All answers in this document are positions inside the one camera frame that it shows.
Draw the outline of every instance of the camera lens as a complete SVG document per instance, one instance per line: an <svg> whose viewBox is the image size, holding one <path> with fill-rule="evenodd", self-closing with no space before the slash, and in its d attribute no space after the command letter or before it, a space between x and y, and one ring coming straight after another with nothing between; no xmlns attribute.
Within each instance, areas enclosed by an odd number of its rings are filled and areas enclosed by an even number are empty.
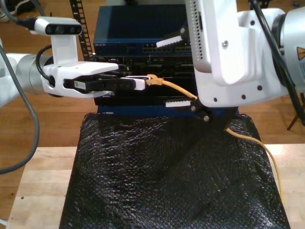
<svg viewBox="0 0 305 229"><path fill-rule="evenodd" d="M47 26L46 34L52 34L52 31L53 31L52 27L51 26Z"/></svg>
<svg viewBox="0 0 305 229"><path fill-rule="evenodd" d="M81 27L78 27L76 32L77 34L81 33Z"/></svg>
<svg viewBox="0 0 305 229"><path fill-rule="evenodd" d="M75 33L75 27L70 28L70 33Z"/></svg>
<svg viewBox="0 0 305 229"><path fill-rule="evenodd" d="M65 29L63 26L56 26L55 28L55 34L63 34L65 32Z"/></svg>

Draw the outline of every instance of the wooden table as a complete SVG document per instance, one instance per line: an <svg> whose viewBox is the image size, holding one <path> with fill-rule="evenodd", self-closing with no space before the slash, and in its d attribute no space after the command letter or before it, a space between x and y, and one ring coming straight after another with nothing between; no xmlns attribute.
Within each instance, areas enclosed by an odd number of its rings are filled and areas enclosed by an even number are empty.
<svg viewBox="0 0 305 229"><path fill-rule="evenodd" d="M268 145L278 163L292 229L305 228L305 145ZM7 229L57 229L76 147L38 148L25 166Z"/></svg>

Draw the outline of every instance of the white label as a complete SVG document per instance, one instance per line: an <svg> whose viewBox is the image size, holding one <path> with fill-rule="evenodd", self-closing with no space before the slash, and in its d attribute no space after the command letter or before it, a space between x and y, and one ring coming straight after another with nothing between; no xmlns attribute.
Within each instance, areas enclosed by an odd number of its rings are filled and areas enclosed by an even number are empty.
<svg viewBox="0 0 305 229"><path fill-rule="evenodd" d="M79 81L74 81L74 86L79 89L86 90L86 84Z"/></svg>

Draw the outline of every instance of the black foam pad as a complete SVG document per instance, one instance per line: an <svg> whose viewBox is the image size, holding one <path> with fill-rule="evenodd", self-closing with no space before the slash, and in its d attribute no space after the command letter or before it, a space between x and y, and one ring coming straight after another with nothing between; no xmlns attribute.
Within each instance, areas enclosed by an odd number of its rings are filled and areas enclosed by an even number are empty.
<svg viewBox="0 0 305 229"><path fill-rule="evenodd" d="M259 138L251 118L231 129ZM88 114L60 229L290 228L266 152L186 117Z"/></svg>

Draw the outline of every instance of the gray cable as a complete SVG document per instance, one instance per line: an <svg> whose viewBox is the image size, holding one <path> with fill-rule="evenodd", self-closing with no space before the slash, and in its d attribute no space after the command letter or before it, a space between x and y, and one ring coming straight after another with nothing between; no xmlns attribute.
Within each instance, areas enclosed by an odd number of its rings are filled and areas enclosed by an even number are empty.
<svg viewBox="0 0 305 229"><path fill-rule="evenodd" d="M13 22L18 23L19 19L10 14L8 8L6 7L6 0L1 0L1 8L5 15Z"/></svg>
<svg viewBox="0 0 305 229"><path fill-rule="evenodd" d="M7 57L7 55L5 54L2 46L0 45L0 54L1 56L3 57L4 59L4 62L9 70L9 73L16 85L16 88L18 90L18 92L20 93L20 96L21 98L23 99L25 105L27 106L32 118L33 118L33 121L34 121L34 125L35 125L35 133L34 133L34 140L33 140L33 145L32 145L32 148L30 150L30 153L25 157L25 159L23 159L22 161L18 162L17 164L11 166L11 167L8 167L8 168L1 168L0 169L0 175L2 174L6 174L6 173L10 173L12 171L15 171L19 168L21 168L22 166L26 165L31 159L32 157L34 156L34 153L37 149L37 146L38 146L38 142L39 142L39 133L40 133L40 127L39 127L39 120L38 120L38 117L33 109L33 107L31 106L27 96L25 95L25 93L23 92L23 89L16 77L16 74L9 62L9 59Z"/></svg>
<svg viewBox="0 0 305 229"><path fill-rule="evenodd" d="M40 3L37 0L31 0L31 2L35 5L35 7L38 9L41 16L46 16L46 14L43 11L43 8L41 7Z"/></svg>

